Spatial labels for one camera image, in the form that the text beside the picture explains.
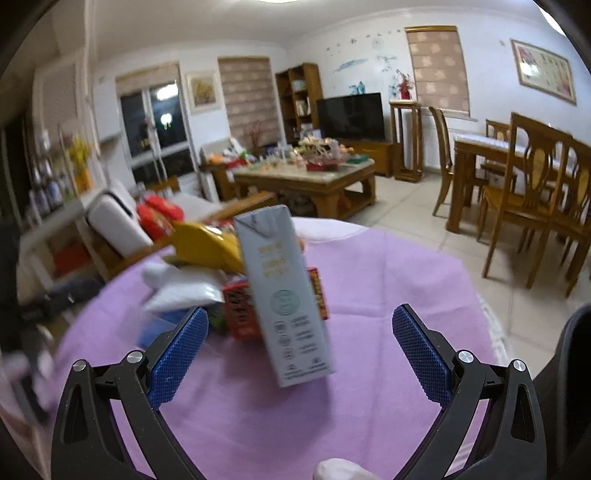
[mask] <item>bottle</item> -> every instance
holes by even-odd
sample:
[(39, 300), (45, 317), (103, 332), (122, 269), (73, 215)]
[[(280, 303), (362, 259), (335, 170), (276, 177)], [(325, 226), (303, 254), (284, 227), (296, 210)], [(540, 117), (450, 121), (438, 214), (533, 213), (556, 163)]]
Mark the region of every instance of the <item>bottle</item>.
[(41, 217), (45, 217), (51, 213), (49, 202), (47, 201), (47, 195), (43, 190), (43, 182), (41, 180), (41, 174), (36, 164), (33, 165), (33, 195), (35, 199), (35, 206)]
[(49, 201), (49, 206), (52, 210), (57, 210), (64, 205), (64, 199), (61, 196), (60, 187), (53, 176), (51, 163), (49, 162), (48, 157), (43, 160), (41, 166), (43, 168), (41, 172), (42, 182), (45, 194), (47, 195), (47, 200)]
[(64, 202), (72, 200), (72, 198), (74, 197), (74, 192), (72, 191), (72, 187), (70, 186), (70, 180), (64, 172), (61, 172), (58, 175), (57, 184), (60, 188), (61, 197), (64, 200)]

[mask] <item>red snack box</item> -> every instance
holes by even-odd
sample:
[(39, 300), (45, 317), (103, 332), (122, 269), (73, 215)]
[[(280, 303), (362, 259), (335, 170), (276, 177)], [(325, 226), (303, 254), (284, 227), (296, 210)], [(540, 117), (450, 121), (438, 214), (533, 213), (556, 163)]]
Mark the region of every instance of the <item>red snack box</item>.
[[(318, 269), (308, 267), (308, 274), (312, 283), (312, 289), (316, 295), (316, 302), (320, 310), (320, 317), (328, 320), (329, 313), (320, 285)], [(262, 339), (261, 329), (258, 326), (256, 310), (252, 304), (251, 291), (247, 281), (241, 281), (226, 285), (223, 288), (226, 324), (230, 335), (238, 340)]]

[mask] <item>purple tablecloth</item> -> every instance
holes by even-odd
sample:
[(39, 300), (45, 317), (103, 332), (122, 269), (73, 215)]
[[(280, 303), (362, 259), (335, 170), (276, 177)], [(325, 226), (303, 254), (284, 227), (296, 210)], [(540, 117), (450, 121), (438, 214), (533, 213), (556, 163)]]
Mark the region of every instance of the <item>purple tablecloth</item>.
[[(392, 335), (392, 312), (402, 303), (454, 348), (494, 362), (459, 260), (373, 229), (311, 244), (306, 257), (322, 278), (336, 373), (280, 389), (262, 343), (210, 335), (174, 400), (161, 408), (211, 480), (305, 480), (333, 457), (393, 478), (439, 411)], [(107, 285), (66, 334), (56, 359), (55, 402), (75, 360), (115, 363), (135, 347), (126, 333), (129, 312), (151, 294), (141, 270), (136, 265)], [(129, 426), (121, 429), (136, 466), (149, 473)]]

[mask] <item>glass door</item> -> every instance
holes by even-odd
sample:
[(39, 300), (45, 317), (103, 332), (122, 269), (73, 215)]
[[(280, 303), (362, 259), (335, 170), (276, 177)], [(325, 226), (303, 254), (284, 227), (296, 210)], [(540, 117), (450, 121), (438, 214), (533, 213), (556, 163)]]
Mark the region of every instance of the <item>glass door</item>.
[(156, 85), (120, 100), (136, 182), (150, 185), (195, 171), (176, 82)]

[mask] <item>wooden coffee table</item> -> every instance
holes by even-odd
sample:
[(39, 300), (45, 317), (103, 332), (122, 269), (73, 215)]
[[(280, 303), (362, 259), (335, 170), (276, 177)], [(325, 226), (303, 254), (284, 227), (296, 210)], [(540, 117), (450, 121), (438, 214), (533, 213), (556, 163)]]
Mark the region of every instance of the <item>wooden coffee table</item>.
[[(343, 163), (336, 171), (307, 171), (295, 165), (263, 169), (254, 165), (237, 168), (232, 173), (239, 197), (246, 197), (251, 186), (259, 191), (299, 193), (310, 197), (320, 218), (345, 219), (375, 203), (373, 160), (359, 164)], [(363, 192), (345, 190), (359, 181)], [(349, 199), (351, 208), (345, 207), (346, 202), (339, 202), (343, 194)]]

